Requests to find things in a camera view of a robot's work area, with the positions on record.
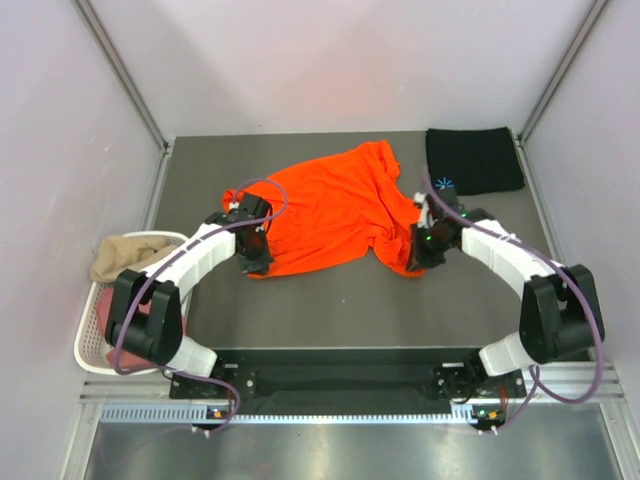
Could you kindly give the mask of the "orange t shirt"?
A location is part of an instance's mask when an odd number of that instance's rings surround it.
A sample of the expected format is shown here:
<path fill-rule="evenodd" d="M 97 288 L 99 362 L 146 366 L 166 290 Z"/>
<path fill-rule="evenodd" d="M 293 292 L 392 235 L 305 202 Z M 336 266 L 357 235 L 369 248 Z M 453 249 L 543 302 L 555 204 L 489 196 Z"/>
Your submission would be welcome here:
<path fill-rule="evenodd" d="M 398 188 L 400 173 L 390 143 L 371 141 L 248 187 L 279 214 L 267 234 L 269 276 L 320 271 L 368 252 L 396 274 L 421 276 L 407 268 L 419 211 Z"/>

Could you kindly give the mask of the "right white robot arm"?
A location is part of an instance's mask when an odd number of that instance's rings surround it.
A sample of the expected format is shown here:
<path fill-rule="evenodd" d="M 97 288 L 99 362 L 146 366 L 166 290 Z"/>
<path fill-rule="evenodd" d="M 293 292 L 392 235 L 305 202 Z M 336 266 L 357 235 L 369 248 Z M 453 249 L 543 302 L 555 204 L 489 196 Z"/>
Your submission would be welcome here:
<path fill-rule="evenodd" d="M 524 244 L 487 211 L 466 209 L 454 188 L 416 193 L 420 215 L 410 227 L 407 271 L 432 269 L 457 249 L 501 278 L 521 301 L 515 332 L 474 351 L 466 361 L 467 384 L 487 396 L 506 374 L 554 362 L 594 347 L 605 337 L 592 273 L 567 267 Z"/>

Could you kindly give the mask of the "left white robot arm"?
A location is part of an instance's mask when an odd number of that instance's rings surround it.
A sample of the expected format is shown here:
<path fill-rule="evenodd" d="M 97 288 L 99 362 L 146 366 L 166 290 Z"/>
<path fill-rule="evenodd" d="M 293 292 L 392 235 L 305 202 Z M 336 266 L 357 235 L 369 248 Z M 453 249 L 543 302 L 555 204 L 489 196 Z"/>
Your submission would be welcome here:
<path fill-rule="evenodd" d="M 227 374 L 217 354 L 189 338 L 183 327 L 183 303 L 194 287 L 219 264 L 236 257 L 244 274 L 264 276 L 273 262 L 267 229 L 271 204 L 246 193 L 226 213 L 209 216 L 196 233 L 166 258 L 140 272 L 126 269 L 113 284 L 105 340 L 150 366 L 192 375 L 205 396 L 226 387 Z"/>

